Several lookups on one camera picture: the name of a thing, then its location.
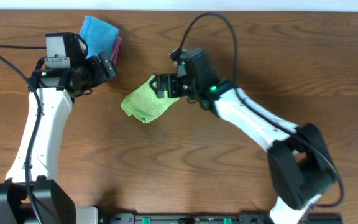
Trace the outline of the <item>green microfiber cloth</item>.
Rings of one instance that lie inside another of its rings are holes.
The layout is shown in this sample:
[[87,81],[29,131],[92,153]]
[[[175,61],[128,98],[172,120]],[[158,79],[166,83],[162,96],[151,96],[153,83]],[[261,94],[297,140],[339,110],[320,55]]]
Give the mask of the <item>green microfiber cloth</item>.
[[155,75],[151,75],[144,84],[128,94],[121,103],[121,108],[128,116],[134,116],[143,123],[150,123],[159,118],[179,100],[179,98],[157,98],[150,87],[150,81],[153,78]]

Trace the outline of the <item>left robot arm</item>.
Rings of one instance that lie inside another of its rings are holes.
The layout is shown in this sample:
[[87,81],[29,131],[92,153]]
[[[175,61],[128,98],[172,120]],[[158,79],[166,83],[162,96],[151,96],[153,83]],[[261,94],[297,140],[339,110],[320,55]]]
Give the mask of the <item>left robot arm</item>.
[[58,184],[65,123],[75,98],[112,79],[116,68],[106,53],[61,67],[39,61],[29,87],[29,112],[19,151],[0,184],[0,223],[98,223],[95,206],[77,207]]

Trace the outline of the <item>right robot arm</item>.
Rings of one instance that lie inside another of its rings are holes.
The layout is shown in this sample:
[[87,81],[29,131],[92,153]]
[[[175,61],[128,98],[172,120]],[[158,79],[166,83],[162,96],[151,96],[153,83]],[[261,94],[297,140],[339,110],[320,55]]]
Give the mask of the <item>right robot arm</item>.
[[275,116],[231,80],[156,75],[149,86],[157,98],[187,96],[202,109],[238,127],[266,153],[278,199],[269,217],[274,223],[301,223],[338,172],[319,129]]

